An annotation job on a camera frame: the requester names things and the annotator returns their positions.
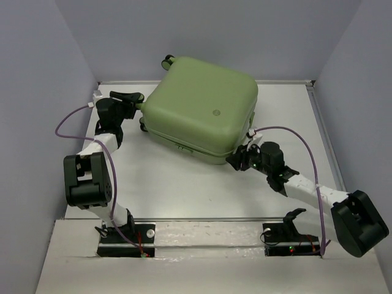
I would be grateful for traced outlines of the green hard-shell suitcase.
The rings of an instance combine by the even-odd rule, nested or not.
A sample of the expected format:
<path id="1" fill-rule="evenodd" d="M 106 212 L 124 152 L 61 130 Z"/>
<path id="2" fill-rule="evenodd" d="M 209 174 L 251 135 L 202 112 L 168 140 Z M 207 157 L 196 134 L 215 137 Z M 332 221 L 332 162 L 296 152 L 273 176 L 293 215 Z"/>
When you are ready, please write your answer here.
<path id="1" fill-rule="evenodd" d="M 141 104 L 141 130 L 208 164 L 225 164 L 253 123 L 257 82 L 187 56 L 167 55 L 161 66 L 167 74 Z"/>

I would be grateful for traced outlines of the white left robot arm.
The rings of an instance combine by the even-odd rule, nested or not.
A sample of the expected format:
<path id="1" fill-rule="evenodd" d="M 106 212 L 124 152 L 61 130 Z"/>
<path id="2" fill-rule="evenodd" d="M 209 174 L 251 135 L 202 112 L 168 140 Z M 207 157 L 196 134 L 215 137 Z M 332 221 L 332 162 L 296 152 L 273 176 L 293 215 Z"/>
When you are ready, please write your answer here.
<path id="1" fill-rule="evenodd" d="M 67 204 L 95 214 L 104 223 L 98 229 L 104 238 L 116 235 L 128 242 L 136 233 L 133 215 L 117 203 L 118 183 L 111 155 L 123 142 L 122 123 L 133 119 L 144 101 L 139 92 L 110 92 L 107 98 L 95 97 L 87 104 L 97 112 L 93 137 L 77 154 L 63 160 Z"/>

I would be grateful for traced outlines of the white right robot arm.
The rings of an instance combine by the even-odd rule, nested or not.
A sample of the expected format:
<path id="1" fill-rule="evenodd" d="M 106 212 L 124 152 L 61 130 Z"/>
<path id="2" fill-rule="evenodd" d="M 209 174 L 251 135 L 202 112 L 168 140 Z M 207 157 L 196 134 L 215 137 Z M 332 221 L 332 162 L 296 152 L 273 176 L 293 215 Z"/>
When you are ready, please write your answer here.
<path id="1" fill-rule="evenodd" d="M 390 233 L 368 194 L 334 190 L 307 179 L 285 164 L 284 153 L 275 142 L 241 145 L 226 161 L 236 171 L 253 168 L 263 173 L 270 188 L 285 197 L 322 208 L 333 222 L 326 238 L 354 257 L 362 257 Z"/>

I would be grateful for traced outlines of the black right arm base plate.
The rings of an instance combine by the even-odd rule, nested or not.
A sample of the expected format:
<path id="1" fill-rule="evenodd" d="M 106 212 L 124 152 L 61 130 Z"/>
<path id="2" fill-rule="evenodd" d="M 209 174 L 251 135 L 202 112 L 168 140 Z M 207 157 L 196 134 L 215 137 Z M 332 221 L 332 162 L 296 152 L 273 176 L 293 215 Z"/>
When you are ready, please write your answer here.
<path id="1" fill-rule="evenodd" d="M 283 222 L 264 223 L 260 241 L 267 257 L 321 256 L 318 237 L 295 233 Z"/>

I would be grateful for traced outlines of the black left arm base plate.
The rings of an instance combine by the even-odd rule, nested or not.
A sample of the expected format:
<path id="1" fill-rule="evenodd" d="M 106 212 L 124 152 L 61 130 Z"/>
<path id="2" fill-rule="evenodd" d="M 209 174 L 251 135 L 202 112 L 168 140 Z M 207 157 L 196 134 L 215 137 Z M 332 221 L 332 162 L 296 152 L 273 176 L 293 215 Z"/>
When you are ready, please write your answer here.
<path id="1" fill-rule="evenodd" d="M 155 257 L 156 224 L 154 222 L 136 222 L 134 231 L 126 226 L 120 227 L 125 238 L 115 228 L 107 227 L 104 223 L 94 228 L 99 234 L 97 255 L 100 257 Z"/>

